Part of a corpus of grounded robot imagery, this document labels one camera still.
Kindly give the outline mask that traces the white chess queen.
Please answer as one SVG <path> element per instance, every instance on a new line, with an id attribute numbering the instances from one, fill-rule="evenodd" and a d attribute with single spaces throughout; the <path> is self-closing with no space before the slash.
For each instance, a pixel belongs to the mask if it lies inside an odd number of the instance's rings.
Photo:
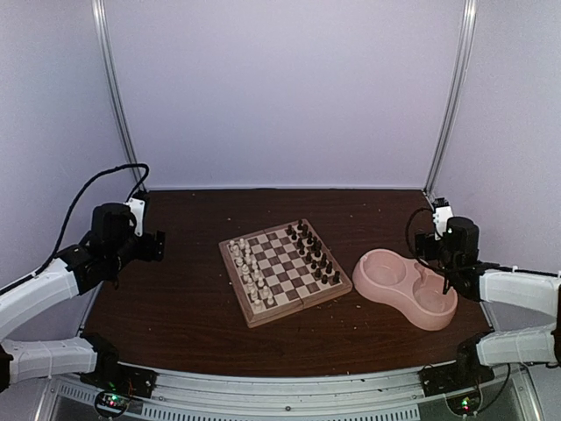
<path id="1" fill-rule="evenodd" d="M 244 264 L 245 264 L 244 259 L 241 258 L 241 257 L 236 258 L 236 259 L 235 259 L 235 263 L 236 263 L 238 269 L 241 269 L 241 268 L 244 266 Z"/>

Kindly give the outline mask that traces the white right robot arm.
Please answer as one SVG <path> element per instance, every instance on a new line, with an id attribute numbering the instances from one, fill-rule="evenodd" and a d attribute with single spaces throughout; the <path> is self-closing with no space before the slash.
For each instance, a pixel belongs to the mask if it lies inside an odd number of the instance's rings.
<path id="1" fill-rule="evenodd" d="M 469 386 L 484 368 L 502 364 L 560 364 L 560 276 L 479 258 L 479 227 L 448 208 L 433 211 L 434 231 L 415 236 L 415 259 L 454 290 L 480 303 L 492 329 L 457 348 L 450 380 Z"/>

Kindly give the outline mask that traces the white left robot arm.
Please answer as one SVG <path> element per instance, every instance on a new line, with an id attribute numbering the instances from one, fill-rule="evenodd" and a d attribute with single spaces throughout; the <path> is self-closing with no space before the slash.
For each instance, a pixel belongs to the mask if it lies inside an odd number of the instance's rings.
<path id="1" fill-rule="evenodd" d="M 56 249 L 44 267 L 1 289 L 1 388 L 28 379 L 77 373 L 106 389 L 126 382 L 117 349 L 98 334 L 69 339 L 14 341 L 21 325 L 51 308 L 88 294 L 103 282 L 118 284 L 131 262 L 160 261 L 166 235 L 147 232 L 147 199 L 135 195 L 125 203 L 94 208 L 90 230 L 82 240 Z"/>

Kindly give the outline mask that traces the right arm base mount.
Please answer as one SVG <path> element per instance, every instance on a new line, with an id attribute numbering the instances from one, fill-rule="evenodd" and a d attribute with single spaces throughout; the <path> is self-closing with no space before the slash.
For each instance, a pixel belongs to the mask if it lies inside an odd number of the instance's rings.
<path id="1" fill-rule="evenodd" d="M 490 367 L 464 370 L 456 361 L 440 366 L 425 366 L 417 374 L 426 397 L 476 388 L 494 379 L 494 371 Z"/>

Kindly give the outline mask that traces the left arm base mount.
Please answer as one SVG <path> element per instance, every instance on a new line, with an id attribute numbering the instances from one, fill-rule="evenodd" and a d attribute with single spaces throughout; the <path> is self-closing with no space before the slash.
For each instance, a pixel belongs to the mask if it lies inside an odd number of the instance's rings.
<path id="1" fill-rule="evenodd" d="M 120 396 L 151 398 L 156 384 L 155 371 L 119 364 L 116 377 L 104 380 L 100 374 L 80 374 L 80 380 L 98 389 L 114 392 Z"/>

